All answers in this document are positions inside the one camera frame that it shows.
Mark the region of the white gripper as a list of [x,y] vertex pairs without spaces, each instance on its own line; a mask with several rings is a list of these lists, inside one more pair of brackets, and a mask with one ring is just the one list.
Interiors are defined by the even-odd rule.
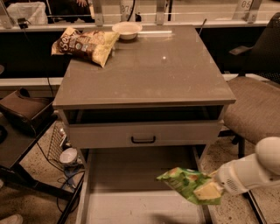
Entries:
[[232,194],[246,193],[258,187],[280,185],[280,159],[272,154],[250,154],[223,164],[216,172],[214,181],[197,187],[193,193],[199,200],[215,200],[224,189]]

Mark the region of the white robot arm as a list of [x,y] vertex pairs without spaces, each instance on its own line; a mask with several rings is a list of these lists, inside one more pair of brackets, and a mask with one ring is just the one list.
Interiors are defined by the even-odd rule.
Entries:
[[246,193],[258,187],[280,186],[280,138],[266,137],[255,145],[255,152],[223,164],[193,193],[199,200],[215,200],[224,192]]

